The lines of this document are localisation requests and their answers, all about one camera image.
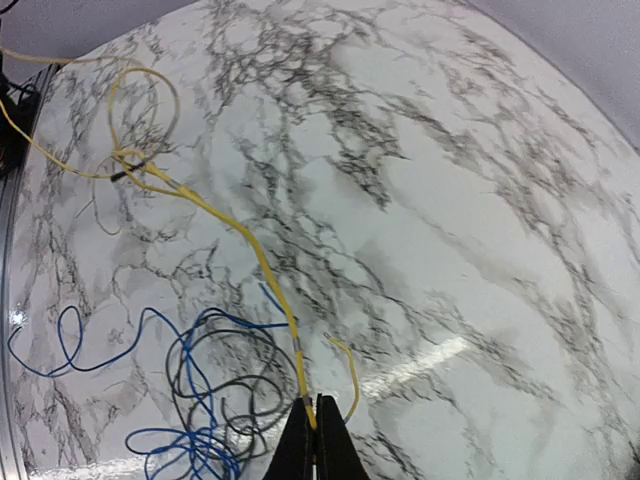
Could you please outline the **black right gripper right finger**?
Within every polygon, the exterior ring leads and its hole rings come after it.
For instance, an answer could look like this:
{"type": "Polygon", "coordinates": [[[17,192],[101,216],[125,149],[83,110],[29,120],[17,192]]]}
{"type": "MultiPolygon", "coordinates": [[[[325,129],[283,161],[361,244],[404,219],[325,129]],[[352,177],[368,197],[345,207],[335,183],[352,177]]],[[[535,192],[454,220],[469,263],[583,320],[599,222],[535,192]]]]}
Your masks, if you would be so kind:
{"type": "Polygon", "coordinates": [[[335,399],[317,397],[316,473],[321,480],[369,480],[335,399]]]}

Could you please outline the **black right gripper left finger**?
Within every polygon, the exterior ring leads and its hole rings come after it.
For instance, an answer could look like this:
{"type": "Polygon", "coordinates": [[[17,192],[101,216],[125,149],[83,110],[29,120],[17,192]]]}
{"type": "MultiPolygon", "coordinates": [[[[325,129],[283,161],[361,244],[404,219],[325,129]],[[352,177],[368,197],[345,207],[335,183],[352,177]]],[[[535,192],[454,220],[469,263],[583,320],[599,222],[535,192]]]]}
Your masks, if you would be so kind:
{"type": "Polygon", "coordinates": [[[314,433],[302,398],[294,401],[263,480],[311,480],[314,433]]]}

